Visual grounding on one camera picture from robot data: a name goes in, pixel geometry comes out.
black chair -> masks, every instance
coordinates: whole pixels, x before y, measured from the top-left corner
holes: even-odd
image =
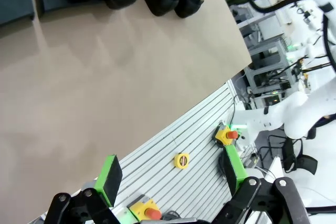
[[[277,137],[277,138],[285,139],[284,142],[280,143],[280,144],[283,144],[283,146],[282,147],[271,146],[270,137]],[[294,144],[296,144],[298,141],[301,142],[301,149],[300,149],[299,155],[295,156]],[[274,159],[272,149],[281,149],[282,166],[286,173],[293,172],[294,170],[297,170],[299,168],[299,169],[305,169],[309,171],[310,173],[312,173],[313,175],[315,175],[316,170],[317,170],[318,161],[311,156],[303,154],[302,139],[293,140],[288,137],[269,135],[267,138],[267,142],[269,146],[263,146],[258,151],[259,156],[260,156],[261,165],[263,168],[264,168],[264,159],[267,156],[267,154],[270,153],[271,158]],[[267,149],[267,152],[264,156],[261,154],[262,149]]]

yellow circular device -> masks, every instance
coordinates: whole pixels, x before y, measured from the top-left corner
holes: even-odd
[[[189,154],[188,153],[178,153],[174,157],[174,165],[179,169],[186,169],[189,164]]]

bolt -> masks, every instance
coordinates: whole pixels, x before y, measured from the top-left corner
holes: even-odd
[[[61,202],[63,202],[64,200],[66,200],[67,196],[65,196],[64,194],[62,194],[62,195],[59,196],[58,198],[59,198],[59,200],[60,200]]]
[[[280,180],[279,184],[280,184],[280,186],[286,186],[287,185],[286,181],[284,181],[284,180]]]
[[[252,186],[255,186],[255,185],[257,184],[257,182],[255,181],[255,179],[250,179],[250,180],[248,181],[248,183],[249,183],[250,185],[252,185]]]
[[[92,192],[91,192],[91,190],[86,190],[84,192],[84,194],[85,194],[86,197],[90,197],[92,195]]]

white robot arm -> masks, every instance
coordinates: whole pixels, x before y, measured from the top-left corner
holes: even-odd
[[[336,37],[336,0],[314,1],[328,17],[329,28]],[[336,50],[331,50],[331,53],[336,58]],[[303,92],[295,92],[265,109],[236,111],[233,125],[242,125],[249,143],[260,131],[274,130],[282,125],[288,137],[298,139],[305,136],[321,117],[335,113],[336,78],[314,90],[309,97]]]

orange object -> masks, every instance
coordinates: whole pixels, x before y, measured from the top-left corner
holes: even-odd
[[[229,131],[226,133],[226,137],[229,139],[237,139],[238,138],[238,132],[237,131]]]
[[[160,220],[162,217],[161,212],[153,208],[147,208],[145,215],[151,220]]]

